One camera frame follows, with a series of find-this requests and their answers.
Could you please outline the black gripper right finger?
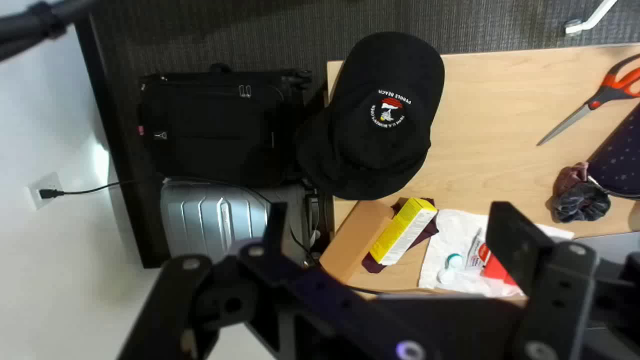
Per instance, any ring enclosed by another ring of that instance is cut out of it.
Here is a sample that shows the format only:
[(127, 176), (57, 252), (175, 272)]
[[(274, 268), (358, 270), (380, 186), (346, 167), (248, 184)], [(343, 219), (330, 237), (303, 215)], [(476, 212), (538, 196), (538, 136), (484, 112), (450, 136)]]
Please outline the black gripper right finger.
[(638, 360), (640, 261), (554, 241), (509, 201), (491, 201), (485, 244), (526, 293), (516, 360)]

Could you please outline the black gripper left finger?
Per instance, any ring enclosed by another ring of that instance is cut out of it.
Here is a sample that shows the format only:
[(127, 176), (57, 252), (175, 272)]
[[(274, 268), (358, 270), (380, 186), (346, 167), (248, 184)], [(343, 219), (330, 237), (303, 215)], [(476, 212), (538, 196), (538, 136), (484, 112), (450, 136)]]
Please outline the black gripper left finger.
[(264, 235), (220, 261), (201, 254), (166, 261), (117, 360), (206, 360), (233, 324), (275, 360), (372, 360), (368, 339), (349, 328), (358, 296), (282, 254), (285, 212), (271, 203)]

